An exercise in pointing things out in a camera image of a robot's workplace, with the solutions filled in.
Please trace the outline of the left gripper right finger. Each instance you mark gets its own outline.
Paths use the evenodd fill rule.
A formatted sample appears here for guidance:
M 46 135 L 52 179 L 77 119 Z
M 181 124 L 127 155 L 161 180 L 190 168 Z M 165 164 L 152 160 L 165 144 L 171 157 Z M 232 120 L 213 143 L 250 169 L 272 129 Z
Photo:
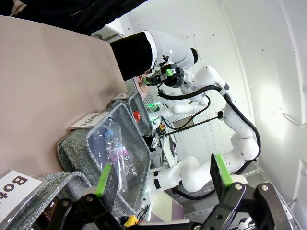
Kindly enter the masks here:
M 248 184 L 235 182 L 220 155 L 211 155 L 210 175 L 219 203 L 201 225 L 201 230 L 226 230 L 238 212 L 248 213 L 257 230 L 273 230 L 276 223 L 269 208 L 269 202 L 262 194 L 259 184 L 253 188 Z

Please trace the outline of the bare person hand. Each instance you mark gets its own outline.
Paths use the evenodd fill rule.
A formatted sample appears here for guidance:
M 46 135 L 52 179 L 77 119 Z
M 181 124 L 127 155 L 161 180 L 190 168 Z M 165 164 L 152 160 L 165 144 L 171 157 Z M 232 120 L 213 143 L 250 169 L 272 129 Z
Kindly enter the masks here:
M 11 10 L 12 15 L 20 13 L 27 5 L 20 0 L 13 0 L 13 7 Z

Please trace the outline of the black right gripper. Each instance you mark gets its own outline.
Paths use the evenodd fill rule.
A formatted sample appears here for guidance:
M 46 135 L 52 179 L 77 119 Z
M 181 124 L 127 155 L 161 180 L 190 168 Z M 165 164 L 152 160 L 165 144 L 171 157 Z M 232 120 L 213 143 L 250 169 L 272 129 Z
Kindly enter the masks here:
M 160 86 L 165 83 L 172 88 L 180 87 L 185 81 L 185 73 L 181 67 L 175 64 L 167 64 L 160 68 L 161 74 L 151 75 L 144 78 L 147 86 Z

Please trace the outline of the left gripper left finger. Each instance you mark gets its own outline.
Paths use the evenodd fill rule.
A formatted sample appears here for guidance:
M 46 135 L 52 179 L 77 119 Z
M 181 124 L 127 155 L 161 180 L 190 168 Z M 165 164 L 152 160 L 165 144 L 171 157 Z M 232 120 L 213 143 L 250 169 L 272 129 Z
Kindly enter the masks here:
M 113 164 L 106 164 L 93 193 L 87 193 L 77 201 L 60 199 L 54 209 L 49 230 L 81 230 L 94 223 L 99 230 L 124 230 L 111 211 L 119 186 L 119 178 Z

